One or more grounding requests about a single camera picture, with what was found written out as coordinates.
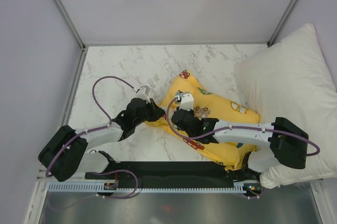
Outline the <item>yellow cartoon-print pillowcase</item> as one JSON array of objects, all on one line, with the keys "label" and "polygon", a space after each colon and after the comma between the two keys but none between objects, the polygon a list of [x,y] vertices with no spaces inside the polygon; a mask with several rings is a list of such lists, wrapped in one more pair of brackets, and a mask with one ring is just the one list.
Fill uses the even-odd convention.
[{"label": "yellow cartoon-print pillowcase", "polygon": [[[238,103],[209,92],[188,70],[182,71],[172,82],[165,97],[158,106],[167,109],[177,91],[190,92],[194,98],[193,111],[198,119],[218,118],[229,122],[258,124],[260,116]],[[183,141],[204,157],[225,167],[225,170],[239,170],[246,153],[256,150],[252,144],[238,142],[202,144],[195,140]]]}]

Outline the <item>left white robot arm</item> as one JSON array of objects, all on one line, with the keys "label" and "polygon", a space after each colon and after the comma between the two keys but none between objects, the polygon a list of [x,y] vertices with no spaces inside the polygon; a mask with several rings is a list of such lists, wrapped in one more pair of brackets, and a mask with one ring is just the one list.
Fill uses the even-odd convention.
[{"label": "left white robot arm", "polygon": [[83,162],[87,150],[109,142],[120,142],[130,137],[137,126],[144,122],[155,122],[165,111],[149,101],[133,98],[126,109],[109,123],[90,129],[76,130],[69,125],[60,127],[38,155],[46,168],[45,176],[64,182],[72,177]]}]

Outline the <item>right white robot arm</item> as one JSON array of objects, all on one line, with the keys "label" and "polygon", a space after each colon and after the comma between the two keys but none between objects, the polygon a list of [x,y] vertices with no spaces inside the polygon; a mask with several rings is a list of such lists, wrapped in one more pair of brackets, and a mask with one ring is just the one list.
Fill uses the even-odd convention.
[{"label": "right white robot arm", "polygon": [[306,166],[309,135],[286,118],[277,117],[273,123],[265,124],[232,123],[217,118],[198,119],[192,111],[180,109],[173,113],[171,121],[189,140],[260,147],[240,167],[247,179],[280,164],[298,170]]}]

